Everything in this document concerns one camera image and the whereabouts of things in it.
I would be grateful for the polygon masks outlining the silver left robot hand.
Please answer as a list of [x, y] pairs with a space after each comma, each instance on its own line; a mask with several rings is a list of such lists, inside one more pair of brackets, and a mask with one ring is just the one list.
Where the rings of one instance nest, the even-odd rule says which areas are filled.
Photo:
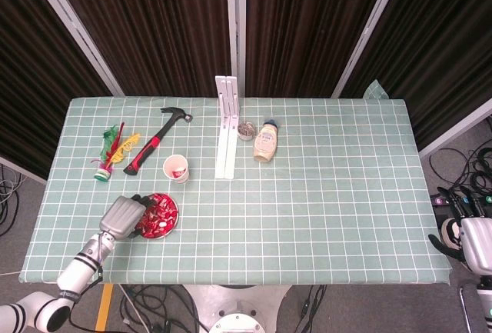
[[156, 201], [150, 196], [133, 195], [127, 198], [120, 195], [105, 212], [99, 228], [116, 241], [125, 239], [135, 230], [145, 211], [155, 204]]

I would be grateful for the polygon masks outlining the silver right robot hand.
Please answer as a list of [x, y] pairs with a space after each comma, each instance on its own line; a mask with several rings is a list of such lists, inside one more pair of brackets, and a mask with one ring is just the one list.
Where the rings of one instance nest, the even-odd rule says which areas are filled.
[[461, 249], [452, 248], [441, 242], [435, 235], [428, 235], [431, 244], [442, 254], [466, 263], [476, 275], [491, 276], [491, 217], [488, 217], [480, 201], [466, 188], [469, 208], [460, 203], [460, 196], [442, 187], [437, 190], [449, 202], [457, 224]]

